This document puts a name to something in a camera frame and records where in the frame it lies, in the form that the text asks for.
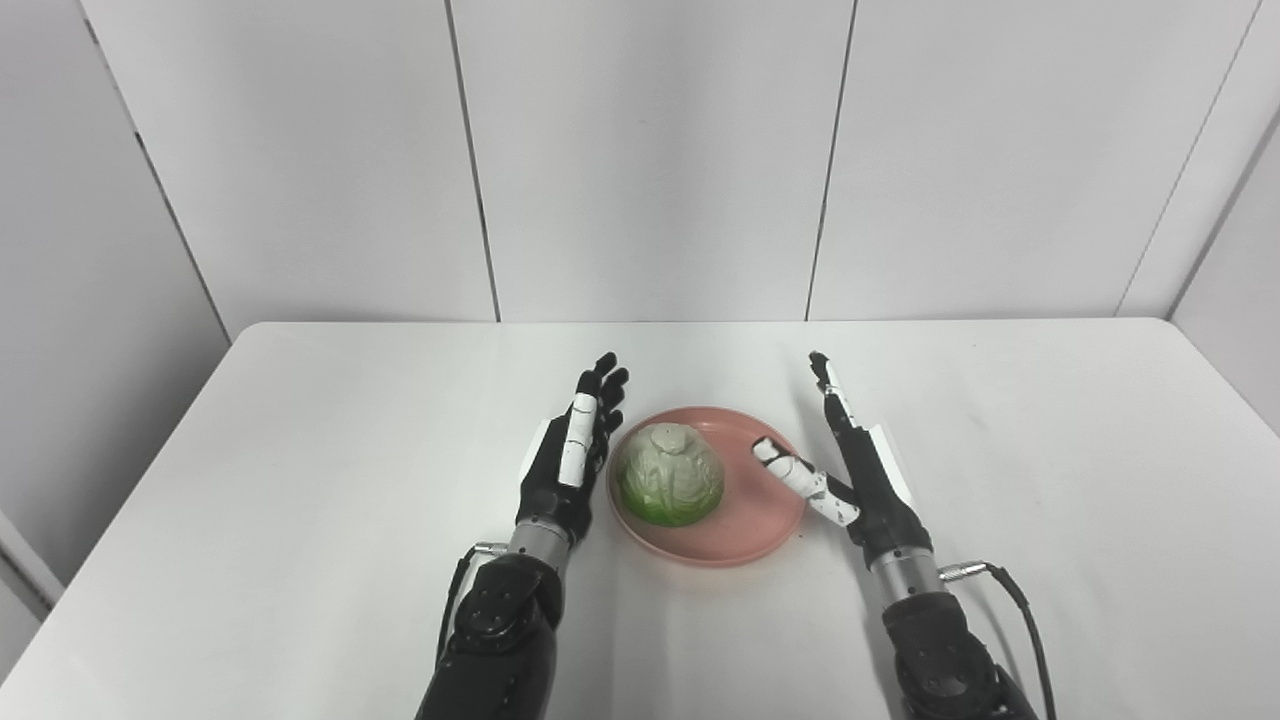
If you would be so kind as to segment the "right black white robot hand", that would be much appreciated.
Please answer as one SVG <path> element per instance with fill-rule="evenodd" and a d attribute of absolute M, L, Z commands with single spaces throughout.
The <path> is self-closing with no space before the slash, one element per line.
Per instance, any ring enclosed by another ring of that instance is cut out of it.
<path fill-rule="evenodd" d="M 832 477 L 772 437 L 751 445 L 753 457 L 820 516 L 844 528 L 861 548 L 867 566 L 878 559 L 904 556 L 910 550 L 933 552 L 928 530 L 895 489 L 887 454 L 872 429 L 858 424 L 828 356 L 809 354 L 815 384 L 823 396 L 823 415 L 844 460 L 847 479 Z"/>

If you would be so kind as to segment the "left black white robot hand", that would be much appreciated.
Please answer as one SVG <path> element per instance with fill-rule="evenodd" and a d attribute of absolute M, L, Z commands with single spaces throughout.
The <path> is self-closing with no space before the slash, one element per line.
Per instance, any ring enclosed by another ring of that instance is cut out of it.
<path fill-rule="evenodd" d="M 532 445 L 520 483 L 516 521 L 553 525 L 576 546 L 593 523 L 591 496 L 625 415 L 628 370 L 617 355 L 600 356 L 579 378 L 570 406 L 552 418 Z"/>

